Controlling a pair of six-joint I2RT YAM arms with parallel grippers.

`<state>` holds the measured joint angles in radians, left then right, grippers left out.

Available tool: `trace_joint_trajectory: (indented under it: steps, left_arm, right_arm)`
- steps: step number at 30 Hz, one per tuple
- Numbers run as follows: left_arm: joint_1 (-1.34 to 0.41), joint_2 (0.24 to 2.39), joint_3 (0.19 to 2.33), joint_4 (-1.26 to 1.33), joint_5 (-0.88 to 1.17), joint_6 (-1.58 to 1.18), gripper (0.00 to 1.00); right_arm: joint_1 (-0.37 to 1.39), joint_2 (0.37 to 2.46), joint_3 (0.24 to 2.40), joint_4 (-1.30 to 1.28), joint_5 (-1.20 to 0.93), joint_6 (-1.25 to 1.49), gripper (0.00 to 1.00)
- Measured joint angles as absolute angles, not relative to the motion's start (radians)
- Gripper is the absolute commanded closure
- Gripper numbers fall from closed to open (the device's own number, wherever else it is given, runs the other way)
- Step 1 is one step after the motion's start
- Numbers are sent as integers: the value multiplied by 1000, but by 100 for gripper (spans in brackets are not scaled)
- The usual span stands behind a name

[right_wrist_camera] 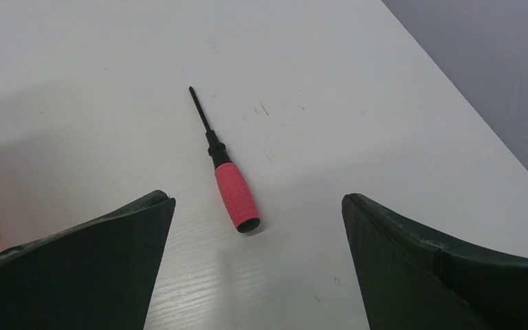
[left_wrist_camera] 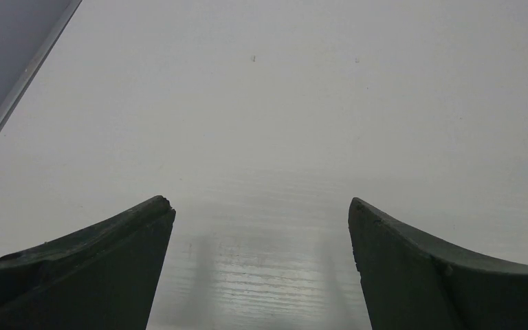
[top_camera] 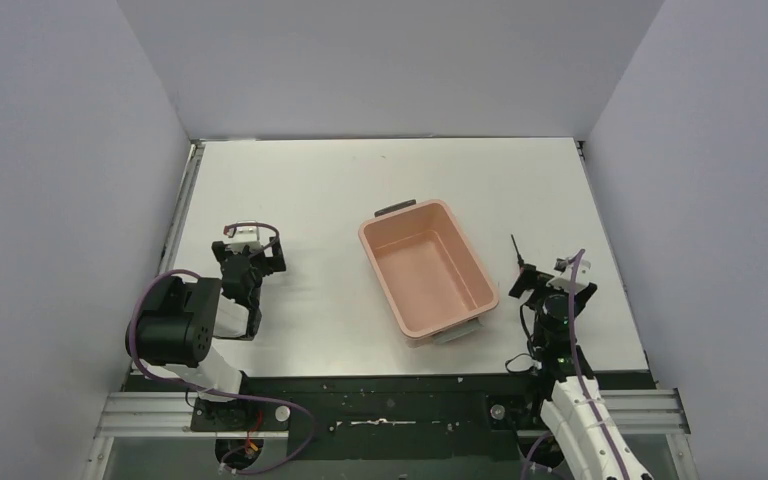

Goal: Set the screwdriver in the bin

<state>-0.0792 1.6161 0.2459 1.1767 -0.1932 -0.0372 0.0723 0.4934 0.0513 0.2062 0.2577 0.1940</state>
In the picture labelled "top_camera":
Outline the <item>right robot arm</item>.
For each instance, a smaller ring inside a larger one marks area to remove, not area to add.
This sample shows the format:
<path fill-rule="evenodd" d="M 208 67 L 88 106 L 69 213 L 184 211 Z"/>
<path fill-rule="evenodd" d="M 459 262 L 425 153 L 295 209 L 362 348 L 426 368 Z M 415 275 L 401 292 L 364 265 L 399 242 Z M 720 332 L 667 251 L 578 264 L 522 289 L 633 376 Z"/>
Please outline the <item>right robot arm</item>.
<path fill-rule="evenodd" d="M 535 365 L 531 411 L 548 429 L 576 479 L 650 479 L 623 438 L 575 333 L 576 319 L 598 290 L 589 263 L 560 259 L 552 273 L 520 260 L 509 296 L 519 308 L 527 354 Z"/>

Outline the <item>black screwdriver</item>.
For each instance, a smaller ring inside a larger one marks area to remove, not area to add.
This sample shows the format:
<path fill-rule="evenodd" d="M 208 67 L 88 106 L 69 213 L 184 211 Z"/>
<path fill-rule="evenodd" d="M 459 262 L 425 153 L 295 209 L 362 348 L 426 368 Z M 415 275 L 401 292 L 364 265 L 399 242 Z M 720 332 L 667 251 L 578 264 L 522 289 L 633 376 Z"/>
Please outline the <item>black screwdriver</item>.
<path fill-rule="evenodd" d="M 516 262 L 517 262 L 518 269 L 519 269 L 520 272 L 522 272 L 525 269 L 525 261 L 524 261 L 522 255 L 521 255 L 521 252 L 520 252 L 520 250 L 518 248 L 516 239 L 515 239 L 513 234 L 510 235 L 510 239 L 511 239 L 511 242 L 512 242 L 515 254 L 516 254 Z"/>

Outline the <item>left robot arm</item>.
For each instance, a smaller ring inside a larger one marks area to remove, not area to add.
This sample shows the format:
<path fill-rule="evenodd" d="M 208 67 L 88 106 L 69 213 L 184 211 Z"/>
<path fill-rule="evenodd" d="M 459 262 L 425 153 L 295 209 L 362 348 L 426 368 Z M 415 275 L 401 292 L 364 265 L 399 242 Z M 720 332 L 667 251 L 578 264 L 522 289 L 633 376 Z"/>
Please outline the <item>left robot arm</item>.
<path fill-rule="evenodd" d="M 242 393 L 246 375 L 212 346 L 215 339 L 250 341 L 262 321 L 263 280 L 287 269 L 280 239 L 215 241 L 220 276 L 184 281 L 179 274 L 153 285 L 126 333 L 126 349 L 141 363 L 163 367 L 200 399 L 216 402 L 216 415 L 231 429 L 252 423 L 256 403 Z"/>

